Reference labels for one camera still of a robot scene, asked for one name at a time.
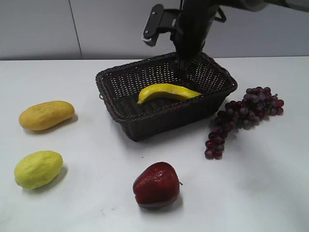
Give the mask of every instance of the wicker basket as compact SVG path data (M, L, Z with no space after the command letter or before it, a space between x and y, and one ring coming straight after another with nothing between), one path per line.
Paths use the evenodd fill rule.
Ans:
M114 121L134 141L175 129L215 114L224 99L237 88L227 70L200 53L187 67L185 77L174 75L174 53L101 71L96 76L100 98ZM202 95L186 100L155 99L138 105L146 86L171 83Z

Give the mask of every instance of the white wall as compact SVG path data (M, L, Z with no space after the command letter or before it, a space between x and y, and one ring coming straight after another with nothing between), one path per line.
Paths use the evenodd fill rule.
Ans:
M0 59L80 59L68 0L0 0Z
M157 3L179 0L70 0L84 59L145 58L173 51L169 35L157 46L140 39ZM278 6L261 12L224 8L205 52L212 57L309 55L309 14ZM69 0L0 0L0 59L80 58Z

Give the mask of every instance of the grapes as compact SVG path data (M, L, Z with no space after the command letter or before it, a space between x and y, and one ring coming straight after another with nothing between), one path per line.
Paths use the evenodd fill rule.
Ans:
M270 112L269 112L269 115L275 116L276 114L277 114L277 110L275 108L271 108Z
M278 107L279 107L279 101L278 101L278 100L272 100L272 101L271 101L271 105L272 105L272 107L274 107L274 108L278 108Z
M216 160L221 160L221 159L222 159L222 151L215 150L215 151L213 152L213 157L214 157Z
M205 145L206 145L206 147L209 148L209 149L212 149L212 148L214 148L214 146L215 146L214 142L211 141L211 140L206 141Z
M256 109L256 110L262 110L262 109L263 109L263 103L258 102L258 103L255 105L255 109Z
M215 132L211 132L209 135L208 135L208 138L209 140L212 140L217 136L217 134Z
M269 87L265 87L264 90L265 90L265 93L270 93L271 92L271 89Z
M254 104L258 103L260 101L259 97L256 96L256 95L252 95L250 99L251 99L252 103L254 103Z
M225 112L223 110L220 110L217 115L218 117L225 117Z
M222 141L222 139L219 135L216 135L216 137L214 137L214 139L212 139L212 140L214 141L215 144L220 144L221 141Z
M277 109L277 115L282 115L283 114L283 108L282 107L279 107Z
M229 117L232 117L234 115L234 110L229 108L226 110L226 115L228 115Z
M224 150L224 145L223 144L220 144L220 145L217 145L216 149L217 151L223 151Z
M248 119L253 120L255 117L255 113L253 111L249 111L248 113Z
M213 131L216 133L216 134L220 134L222 132L222 127L220 126L215 126Z
M248 112L249 112L249 109L248 109L247 107L241 107L241 108L239 109L239 113L240 113L241 115L247 115Z
M278 100L279 103L279 107L283 107L284 106L284 101L283 100Z
M278 95L272 95L269 87L246 89L241 101L230 101L225 104L225 110L217 113L214 119L215 127L209 133L205 143L205 157L209 160L222 159L225 149L225 138L235 127L246 130L259 124L267 115L283 114L284 101L278 100Z
M253 90L251 88L246 89L246 93L253 94Z
M222 125L222 130L223 130L224 132L229 131L229 130L230 130L230 125L229 125L228 123L223 124L223 125Z
M213 159L212 150L207 149L207 150L205 151L205 157L206 157L206 159L208 159L208 160L212 160L212 159Z
M244 96L243 96L243 98L245 99L245 98L250 98L251 97L251 94L248 94L248 93L246 93Z
M258 95L258 97L259 97L260 101L264 101L265 98L266 98L266 96L265 96L264 93L260 93L260 94Z

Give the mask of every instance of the banana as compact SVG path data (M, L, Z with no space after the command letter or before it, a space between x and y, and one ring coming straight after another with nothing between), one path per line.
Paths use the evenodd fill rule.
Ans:
M140 91L139 100L137 103L142 104L156 98L169 98L184 101L198 95L200 95L200 93L182 86L172 84L154 84L147 86Z

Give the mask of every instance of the table surface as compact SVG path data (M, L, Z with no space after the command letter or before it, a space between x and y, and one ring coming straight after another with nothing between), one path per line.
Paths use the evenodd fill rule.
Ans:
M146 141L129 140L98 97L95 75L132 60L0 61L1 232L307 232L309 228L309 57L219 58L239 87L270 86L283 116L231 134L223 160L206 160L210 119ZM30 133L18 124L28 107L71 102L78 117ZM15 165L39 150L59 152L60 175L25 190ZM140 209L132 184L149 165L176 170L181 198L159 211Z

